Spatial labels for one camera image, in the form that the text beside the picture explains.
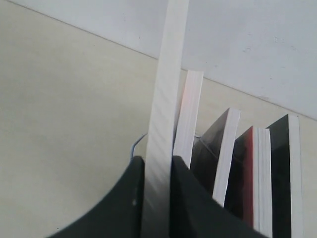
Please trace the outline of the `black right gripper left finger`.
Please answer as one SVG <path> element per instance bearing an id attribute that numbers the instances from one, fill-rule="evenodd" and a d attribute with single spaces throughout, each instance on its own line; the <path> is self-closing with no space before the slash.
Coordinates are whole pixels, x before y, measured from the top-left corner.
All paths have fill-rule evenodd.
<path id="1" fill-rule="evenodd" d="M 52 238 L 138 238 L 140 236 L 144 167 L 135 156 L 112 190 L 81 218 Z"/>

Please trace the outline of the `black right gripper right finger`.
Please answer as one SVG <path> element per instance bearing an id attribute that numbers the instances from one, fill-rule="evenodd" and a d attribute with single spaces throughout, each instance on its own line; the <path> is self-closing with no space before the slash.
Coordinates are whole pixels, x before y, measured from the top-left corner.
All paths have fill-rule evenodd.
<path id="1" fill-rule="evenodd" d="M 264 237 L 213 200 L 179 156 L 171 162 L 169 218 L 171 238 Z"/>

